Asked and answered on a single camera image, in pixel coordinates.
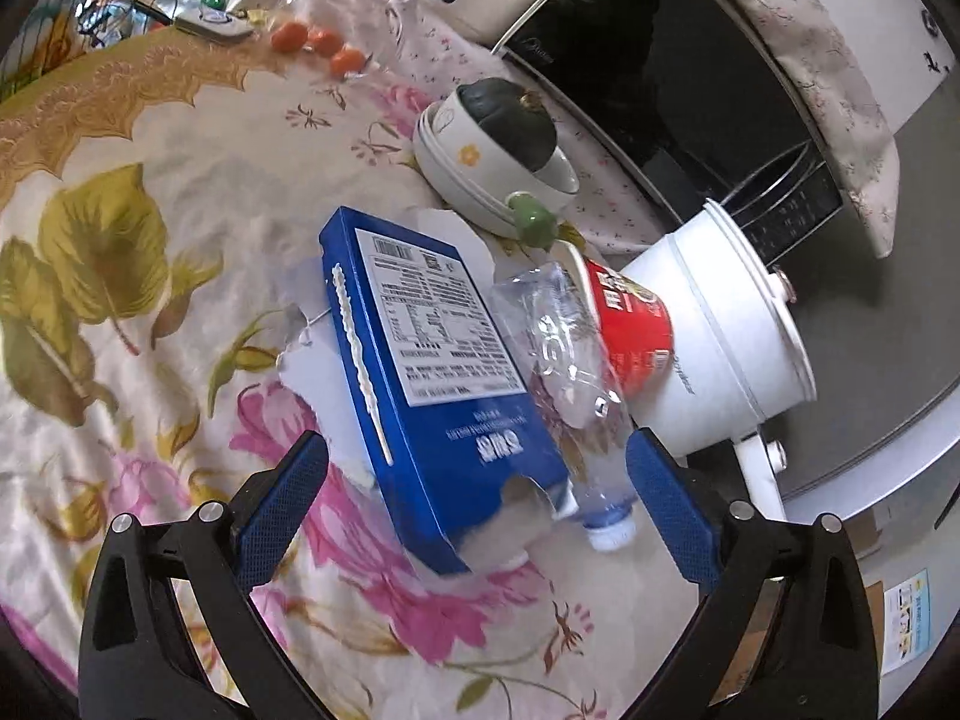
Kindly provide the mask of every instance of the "flower decal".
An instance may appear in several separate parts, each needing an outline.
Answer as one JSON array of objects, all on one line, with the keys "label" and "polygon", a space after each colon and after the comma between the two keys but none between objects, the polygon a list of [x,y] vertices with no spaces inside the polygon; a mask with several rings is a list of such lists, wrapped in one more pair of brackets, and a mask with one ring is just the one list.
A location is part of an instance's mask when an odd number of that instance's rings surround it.
[{"label": "flower decal", "polygon": [[480,162],[480,149],[470,143],[460,149],[459,158],[462,165],[476,167],[477,163]]}]

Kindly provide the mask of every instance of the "orange fruit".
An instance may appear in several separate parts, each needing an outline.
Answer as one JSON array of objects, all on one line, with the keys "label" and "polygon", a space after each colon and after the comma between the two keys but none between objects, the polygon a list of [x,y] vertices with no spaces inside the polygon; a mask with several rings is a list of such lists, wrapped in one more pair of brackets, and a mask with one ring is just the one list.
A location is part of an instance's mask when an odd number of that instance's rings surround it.
[{"label": "orange fruit", "polygon": [[308,33],[305,23],[282,23],[270,33],[270,45],[275,52],[298,52],[304,47]]},{"label": "orange fruit", "polygon": [[347,73],[358,73],[367,64],[367,55],[361,50],[347,46],[330,59],[330,73],[342,79]]},{"label": "orange fruit", "polygon": [[344,38],[336,29],[314,26],[306,38],[306,47],[324,59],[330,59],[344,47]]}]

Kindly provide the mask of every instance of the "plastic water bottle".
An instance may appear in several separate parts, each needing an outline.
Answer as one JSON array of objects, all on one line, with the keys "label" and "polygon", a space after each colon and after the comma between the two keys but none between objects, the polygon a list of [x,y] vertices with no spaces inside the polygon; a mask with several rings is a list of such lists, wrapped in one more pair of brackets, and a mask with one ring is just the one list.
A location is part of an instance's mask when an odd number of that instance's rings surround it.
[{"label": "plastic water bottle", "polygon": [[568,464],[574,518],[594,549],[626,546],[637,534],[626,463],[632,421],[592,317],[557,263],[497,284],[493,298],[497,324]]},{"label": "plastic water bottle", "polygon": [[632,517],[637,491],[627,476],[622,448],[611,456],[592,456],[587,480],[574,480],[573,496],[580,504],[577,518],[587,532],[590,546],[597,552],[614,552],[630,544],[637,536]]}]

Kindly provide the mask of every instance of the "box label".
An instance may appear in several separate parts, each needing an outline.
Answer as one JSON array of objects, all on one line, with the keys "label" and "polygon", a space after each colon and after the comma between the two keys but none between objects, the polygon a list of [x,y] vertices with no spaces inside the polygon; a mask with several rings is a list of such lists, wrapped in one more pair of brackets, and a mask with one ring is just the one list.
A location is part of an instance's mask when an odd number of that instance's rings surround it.
[{"label": "box label", "polygon": [[356,234],[410,406],[526,392],[462,262],[367,230]]}]

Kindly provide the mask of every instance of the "black microwave door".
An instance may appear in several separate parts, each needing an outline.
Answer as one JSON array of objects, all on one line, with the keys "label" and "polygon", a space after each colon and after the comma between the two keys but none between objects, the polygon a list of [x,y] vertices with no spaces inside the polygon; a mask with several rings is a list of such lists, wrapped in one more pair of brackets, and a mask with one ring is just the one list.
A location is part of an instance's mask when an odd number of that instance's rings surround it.
[{"label": "black microwave door", "polygon": [[637,170],[683,172],[661,193],[681,220],[810,138],[766,59],[716,0],[548,0],[506,45]]}]

